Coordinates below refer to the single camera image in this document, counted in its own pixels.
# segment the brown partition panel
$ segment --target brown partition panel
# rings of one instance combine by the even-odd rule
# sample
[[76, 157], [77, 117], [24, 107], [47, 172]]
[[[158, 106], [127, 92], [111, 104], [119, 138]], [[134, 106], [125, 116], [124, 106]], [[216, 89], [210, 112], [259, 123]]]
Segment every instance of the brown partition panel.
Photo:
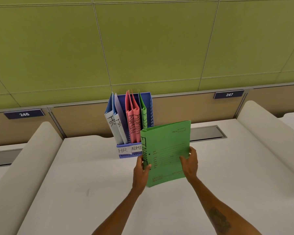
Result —
[[104, 116], [106, 106], [107, 103], [98, 103], [56, 107], [51, 110], [63, 132], [69, 138], [85, 135], [112, 137]]
[[232, 119], [242, 97], [214, 99], [213, 93], [161, 97], [153, 99], [154, 124], [183, 120], [200, 123]]
[[247, 101], [254, 101], [276, 117], [282, 117], [294, 112], [294, 85], [252, 89], [242, 107]]
[[9, 120], [0, 113], [0, 146], [25, 143], [31, 138], [42, 122], [48, 121], [63, 138], [58, 127], [47, 110], [42, 110], [45, 116]]

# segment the person's right arm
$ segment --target person's right arm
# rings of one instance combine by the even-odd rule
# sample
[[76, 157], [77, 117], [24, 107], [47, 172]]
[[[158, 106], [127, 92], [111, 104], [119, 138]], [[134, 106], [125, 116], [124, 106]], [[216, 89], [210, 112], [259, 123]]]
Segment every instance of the person's right arm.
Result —
[[208, 218], [218, 235], [261, 235], [261, 233], [233, 209], [220, 201], [197, 178], [198, 160], [196, 150], [190, 147], [188, 159], [180, 157], [184, 175], [195, 190]]

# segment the green wall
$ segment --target green wall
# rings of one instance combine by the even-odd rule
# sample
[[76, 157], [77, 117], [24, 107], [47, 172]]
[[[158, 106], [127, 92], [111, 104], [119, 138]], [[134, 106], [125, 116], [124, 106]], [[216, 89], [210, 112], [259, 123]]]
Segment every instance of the green wall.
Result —
[[0, 0], [0, 108], [285, 82], [294, 0]]

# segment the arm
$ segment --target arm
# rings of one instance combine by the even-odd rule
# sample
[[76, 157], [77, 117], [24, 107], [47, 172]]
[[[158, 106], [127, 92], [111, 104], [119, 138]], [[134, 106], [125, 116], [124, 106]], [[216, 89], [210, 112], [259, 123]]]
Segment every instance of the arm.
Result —
[[195, 190], [209, 220], [218, 235], [261, 235], [253, 225], [233, 209], [220, 201], [197, 178], [198, 160], [196, 150], [190, 147], [188, 159], [180, 157], [184, 175]]
[[113, 211], [110, 216], [103, 221], [101, 225], [93, 232], [92, 235], [121, 235], [129, 218], [137, 198], [145, 189], [148, 179], [148, 172], [151, 164], [143, 170], [142, 156], [137, 157], [137, 163], [134, 168], [133, 188], [128, 196]]

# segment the number plate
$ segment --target number plate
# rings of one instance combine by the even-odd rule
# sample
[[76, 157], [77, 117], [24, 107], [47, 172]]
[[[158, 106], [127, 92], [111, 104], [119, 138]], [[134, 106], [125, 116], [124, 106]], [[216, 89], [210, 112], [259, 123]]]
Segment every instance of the number plate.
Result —
[[216, 92], [214, 95], [214, 99], [239, 97], [239, 96], [242, 96], [243, 93], [244, 93], [244, 90]]
[[45, 114], [43, 113], [43, 111], [41, 109], [39, 109], [39, 110], [23, 110], [23, 111], [4, 112], [4, 115], [9, 120], [14, 120], [14, 119], [44, 116]]

